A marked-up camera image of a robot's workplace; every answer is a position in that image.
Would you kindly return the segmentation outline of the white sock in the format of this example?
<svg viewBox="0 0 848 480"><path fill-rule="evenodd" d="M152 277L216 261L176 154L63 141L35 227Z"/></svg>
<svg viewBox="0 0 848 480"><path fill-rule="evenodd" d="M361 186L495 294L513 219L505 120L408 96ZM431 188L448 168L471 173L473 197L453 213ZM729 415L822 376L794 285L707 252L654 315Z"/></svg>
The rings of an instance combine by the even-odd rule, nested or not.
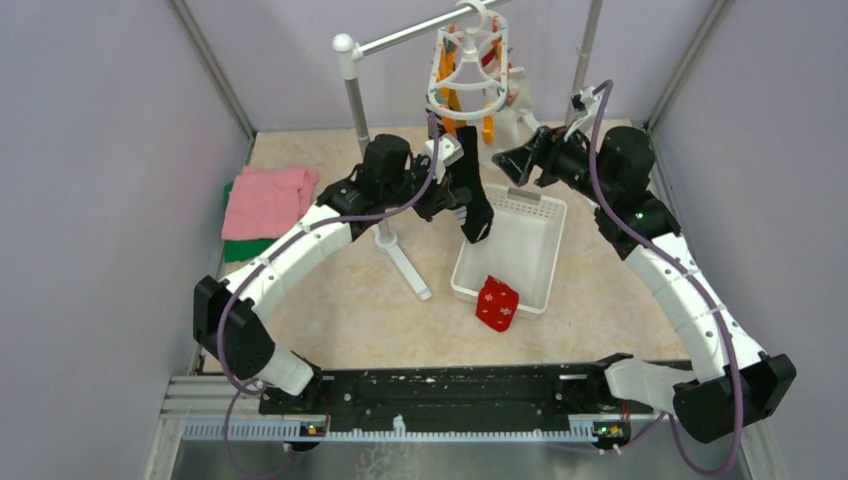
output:
<svg viewBox="0 0 848 480"><path fill-rule="evenodd" d="M528 127L523 118L533 113L534 101L530 81L523 67L511 67L507 75L507 98L501 109L493 115L494 137L488 146L491 153L517 148L523 145L535 131Z"/></svg>

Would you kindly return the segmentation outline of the black sock with grey pattern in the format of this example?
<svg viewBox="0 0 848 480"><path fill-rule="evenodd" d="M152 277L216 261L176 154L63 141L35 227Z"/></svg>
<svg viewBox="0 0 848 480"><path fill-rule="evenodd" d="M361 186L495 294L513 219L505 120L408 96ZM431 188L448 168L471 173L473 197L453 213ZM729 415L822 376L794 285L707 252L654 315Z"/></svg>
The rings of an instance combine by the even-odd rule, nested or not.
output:
<svg viewBox="0 0 848 480"><path fill-rule="evenodd" d="M477 129L466 125L458 127L456 133L463 156L450 167L452 185L458 190L465 189L467 194L462 195L452 212L466 240L476 244L489 236L494 210L481 181Z"/></svg>

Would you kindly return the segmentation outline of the red snowflake sock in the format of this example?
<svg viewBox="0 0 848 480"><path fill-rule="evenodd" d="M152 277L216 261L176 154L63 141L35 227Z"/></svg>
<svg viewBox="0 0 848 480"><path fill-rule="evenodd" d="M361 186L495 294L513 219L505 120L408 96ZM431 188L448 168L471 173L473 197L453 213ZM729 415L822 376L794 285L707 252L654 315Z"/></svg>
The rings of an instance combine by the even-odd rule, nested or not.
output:
<svg viewBox="0 0 848 480"><path fill-rule="evenodd" d="M517 313L519 293L502 280L489 275L478 292L476 317L492 330L507 331Z"/></svg>

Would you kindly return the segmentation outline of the mustard yellow striped sock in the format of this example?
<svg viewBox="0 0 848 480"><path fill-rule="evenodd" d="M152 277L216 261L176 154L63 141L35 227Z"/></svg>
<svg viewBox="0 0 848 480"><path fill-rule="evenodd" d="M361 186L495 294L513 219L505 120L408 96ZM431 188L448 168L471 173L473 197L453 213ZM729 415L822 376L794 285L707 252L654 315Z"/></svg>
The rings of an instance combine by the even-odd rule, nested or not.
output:
<svg viewBox="0 0 848 480"><path fill-rule="evenodd" d="M442 46L439 57L438 80L444 80L455 72L456 55L451 46ZM440 89L440 105L451 110L460 110L461 106L457 92L453 89L443 87ZM451 117L442 117L442 124L447 133L456 135L458 126L464 126L465 122Z"/></svg>

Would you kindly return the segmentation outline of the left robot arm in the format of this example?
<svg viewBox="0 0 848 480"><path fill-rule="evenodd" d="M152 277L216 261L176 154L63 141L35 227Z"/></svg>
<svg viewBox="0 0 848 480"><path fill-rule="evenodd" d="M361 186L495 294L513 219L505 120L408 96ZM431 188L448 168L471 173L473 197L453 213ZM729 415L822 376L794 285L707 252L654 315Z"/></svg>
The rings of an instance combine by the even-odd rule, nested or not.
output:
<svg viewBox="0 0 848 480"><path fill-rule="evenodd" d="M406 210L430 221L469 205L477 196L471 182L479 177L478 160L473 127L427 140L418 155L400 136L377 135L361 162L327 186L269 248L234 273L205 276L195 285L194 340L238 393L258 396L275 387L295 412L314 410L321 397L318 367L278 345L266 317L309 272L380 221Z"/></svg>

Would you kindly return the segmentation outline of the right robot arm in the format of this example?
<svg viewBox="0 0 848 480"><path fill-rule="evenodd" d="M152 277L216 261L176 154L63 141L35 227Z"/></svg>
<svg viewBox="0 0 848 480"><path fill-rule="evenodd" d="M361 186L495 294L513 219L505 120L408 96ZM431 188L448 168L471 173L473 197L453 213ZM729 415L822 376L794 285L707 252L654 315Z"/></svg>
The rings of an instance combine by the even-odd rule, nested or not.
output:
<svg viewBox="0 0 848 480"><path fill-rule="evenodd" d="M594 212L601 235L659 303L690 357L686 370L616 354L586 385L589 404L612 412L625 400L672 414L710 443L774 414L797 376L785 354L770 355L733 318L689 252L681 226L648 189L656 156L647 134L607 131L596 153L605 200L621 223Z"/></svg>

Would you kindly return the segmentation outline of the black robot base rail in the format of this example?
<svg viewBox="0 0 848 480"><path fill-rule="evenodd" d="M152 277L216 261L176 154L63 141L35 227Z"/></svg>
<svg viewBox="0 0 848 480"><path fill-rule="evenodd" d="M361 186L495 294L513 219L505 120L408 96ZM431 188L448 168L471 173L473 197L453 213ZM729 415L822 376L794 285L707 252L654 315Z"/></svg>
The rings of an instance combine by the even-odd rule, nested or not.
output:
<svg viewBox="0 0 848 480"><path fill-rule="evenodd" d="M258 411L325 420L339 434L516 437L573 433L582 415L623 420L651 410L613 398L599 367L584 363L325 370L298 396L268 389Z"/></svg>

